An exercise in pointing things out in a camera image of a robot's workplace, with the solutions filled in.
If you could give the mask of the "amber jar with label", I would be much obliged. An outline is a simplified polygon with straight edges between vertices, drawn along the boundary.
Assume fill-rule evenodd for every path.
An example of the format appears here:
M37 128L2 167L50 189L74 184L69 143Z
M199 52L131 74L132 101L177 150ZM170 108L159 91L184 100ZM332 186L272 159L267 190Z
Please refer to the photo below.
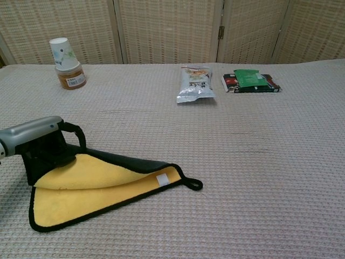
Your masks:
M55 68L57 77L61 83L62 88L67 90L74 90L83 87L86 82L86 76L82 69L82 65L79 63L78 66L69 70L59 70Z

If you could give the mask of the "dark red black packet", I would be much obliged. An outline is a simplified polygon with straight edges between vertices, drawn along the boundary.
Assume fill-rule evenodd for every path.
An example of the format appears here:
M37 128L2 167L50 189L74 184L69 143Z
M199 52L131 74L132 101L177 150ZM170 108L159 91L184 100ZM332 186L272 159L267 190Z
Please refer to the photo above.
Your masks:
M267 81L267 86L250 86L240 87L235 74L224 74L222 84L225 92L233 93L264 93L264 92L280 92L281 87L273 81L269 74L261 74Z

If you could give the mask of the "beige woven tablecloth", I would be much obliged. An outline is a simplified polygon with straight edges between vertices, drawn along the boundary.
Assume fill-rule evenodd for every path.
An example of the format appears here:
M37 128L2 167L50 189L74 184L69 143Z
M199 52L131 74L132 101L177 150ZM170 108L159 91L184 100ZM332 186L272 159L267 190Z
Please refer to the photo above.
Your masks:
M87 146L178 164L203 182L38 233L21 157L0 165L0 258L345 259L345 59L255 65L278 93L234 94L212 63L213 99L177 104L179 64L0 69L0 129L58 115Z

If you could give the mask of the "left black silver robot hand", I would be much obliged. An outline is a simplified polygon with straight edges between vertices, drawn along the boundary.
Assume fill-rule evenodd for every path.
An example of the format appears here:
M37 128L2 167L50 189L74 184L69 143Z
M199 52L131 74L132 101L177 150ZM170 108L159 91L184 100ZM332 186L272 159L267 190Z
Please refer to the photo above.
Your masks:
M6 150L6 157L28 154L42 159L54 167L64 166L75 159L67 147L62 132L74 133L80 148L86 149L86 138L78 125L65 122L54 115L25 122L0 130L0 142Z

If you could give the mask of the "silver snack bag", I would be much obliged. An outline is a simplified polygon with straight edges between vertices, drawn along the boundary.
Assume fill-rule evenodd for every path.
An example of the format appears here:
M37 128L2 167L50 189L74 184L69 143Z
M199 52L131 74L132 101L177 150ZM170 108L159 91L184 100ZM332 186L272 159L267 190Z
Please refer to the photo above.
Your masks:
M176 97L178 104L200 98L214 98L211 86L212 70L209 67L186 65L181 67L181 87Z

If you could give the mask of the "woven folding screen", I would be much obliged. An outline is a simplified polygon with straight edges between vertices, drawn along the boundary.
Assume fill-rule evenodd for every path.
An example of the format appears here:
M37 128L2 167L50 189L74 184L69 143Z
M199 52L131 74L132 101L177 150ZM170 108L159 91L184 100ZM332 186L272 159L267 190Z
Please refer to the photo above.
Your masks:
M52 64L59 37L83 64L341 59L345 0L0 0L0 65Z

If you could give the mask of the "green packet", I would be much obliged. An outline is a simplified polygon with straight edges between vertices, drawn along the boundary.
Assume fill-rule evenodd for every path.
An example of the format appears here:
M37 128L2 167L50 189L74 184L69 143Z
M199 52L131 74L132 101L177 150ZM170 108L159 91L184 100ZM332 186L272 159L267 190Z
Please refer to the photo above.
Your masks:
M234 74L240 87L268 86L267 80L258 70L237 69Z

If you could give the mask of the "yellow cloth with black trim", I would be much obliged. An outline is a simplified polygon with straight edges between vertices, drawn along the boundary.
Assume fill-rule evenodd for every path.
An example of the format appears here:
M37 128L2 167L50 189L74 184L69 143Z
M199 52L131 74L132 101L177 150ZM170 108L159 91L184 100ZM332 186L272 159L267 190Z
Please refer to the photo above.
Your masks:
M32 187L29 223L35 231L57 231L175 186L203 188L175 163L68 147L75 159L64 167L22 156Z

